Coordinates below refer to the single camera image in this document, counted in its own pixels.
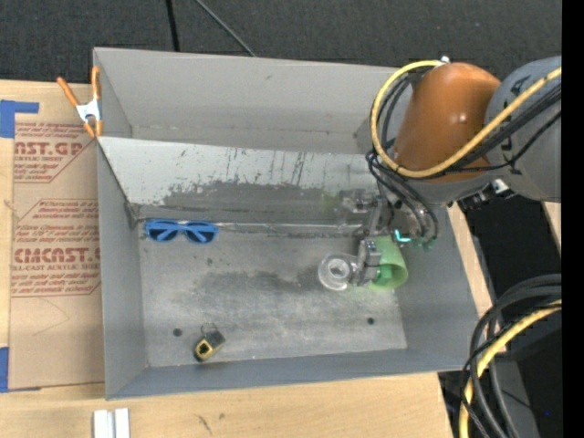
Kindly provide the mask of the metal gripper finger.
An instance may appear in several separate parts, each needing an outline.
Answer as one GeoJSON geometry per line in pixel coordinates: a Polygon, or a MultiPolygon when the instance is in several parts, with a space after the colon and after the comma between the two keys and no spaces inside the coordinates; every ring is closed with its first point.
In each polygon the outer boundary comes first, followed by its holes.
{"type": "Polygon", "coordinates": [[[360,241],[358,252],[350,265],[352,276],[350,283],[356,287],[373,284],[380,275],[381,251],[375,241],[366,238],[360,241]]]}
{"type": "Polygon", "coordinates": [[[352,214],[366,214],[377,206],[378,195],[365,189],[344,190],[339,193],[343,210],[352,214]]]}

